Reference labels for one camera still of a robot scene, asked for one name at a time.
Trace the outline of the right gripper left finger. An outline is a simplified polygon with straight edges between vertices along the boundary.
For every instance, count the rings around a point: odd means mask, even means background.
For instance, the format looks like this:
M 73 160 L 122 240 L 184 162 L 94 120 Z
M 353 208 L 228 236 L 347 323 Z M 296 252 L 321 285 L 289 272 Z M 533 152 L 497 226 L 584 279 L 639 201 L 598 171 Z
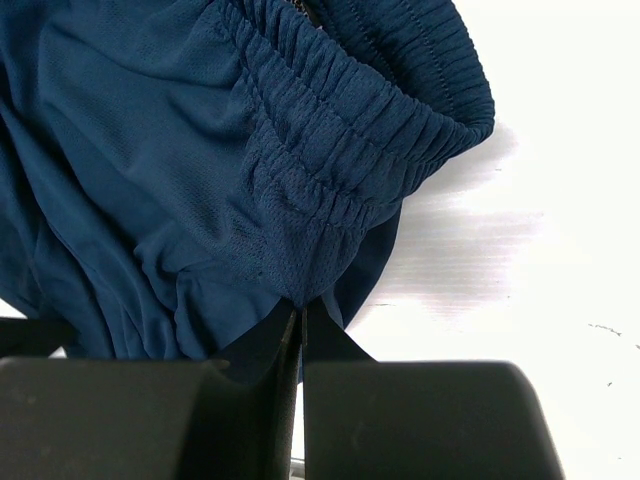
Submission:
M 5 479 L 285 479 L 299 365 L 280 302 L 203 361 L 57 359 L 62 322 L 1 322 Z

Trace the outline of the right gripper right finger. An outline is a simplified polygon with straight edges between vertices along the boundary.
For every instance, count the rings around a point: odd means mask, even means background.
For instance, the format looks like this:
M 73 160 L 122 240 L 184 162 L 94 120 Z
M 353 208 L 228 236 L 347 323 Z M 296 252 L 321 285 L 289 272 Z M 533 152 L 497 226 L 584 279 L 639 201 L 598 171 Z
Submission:
M 302 315 L 309 479 L 560 479 L 536 392 L 504 361 L 380 362 Z

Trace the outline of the navy blue shorts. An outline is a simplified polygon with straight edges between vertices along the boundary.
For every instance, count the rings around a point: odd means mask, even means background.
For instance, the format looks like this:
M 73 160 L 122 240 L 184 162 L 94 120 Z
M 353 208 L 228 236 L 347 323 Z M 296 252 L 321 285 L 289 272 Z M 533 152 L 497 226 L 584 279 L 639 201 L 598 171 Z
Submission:
M 72 357 L 348 325 L 403 201 L 494 128 L 450 1 L 5 1 L 1 297 Z

